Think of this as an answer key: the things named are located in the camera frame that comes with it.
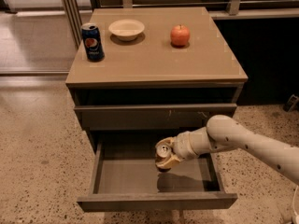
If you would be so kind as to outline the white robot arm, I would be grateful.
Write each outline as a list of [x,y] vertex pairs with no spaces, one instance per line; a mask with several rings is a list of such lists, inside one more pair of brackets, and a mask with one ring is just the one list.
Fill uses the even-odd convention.
[[168,171],[202,154],[237,148],[247,151],[293,183],[299,184],[298,147],[254,133],[224,115],[211,117],[203,128],[159,141],[155,146],[155,165],[160,171]]

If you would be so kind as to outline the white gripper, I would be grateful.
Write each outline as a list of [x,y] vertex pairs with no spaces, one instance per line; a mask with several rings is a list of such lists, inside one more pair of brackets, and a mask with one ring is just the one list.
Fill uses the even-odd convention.
[[188,161],[199,157],[199,143],[201,135],[196,132],[184,132],[175,138],[167,137],[159,141],[155,148],[160,150],[168,150],[173,148],[176,155],[168,158],[157,157],[155,165],[158,169],[169,170],[178,165],[180,161]]

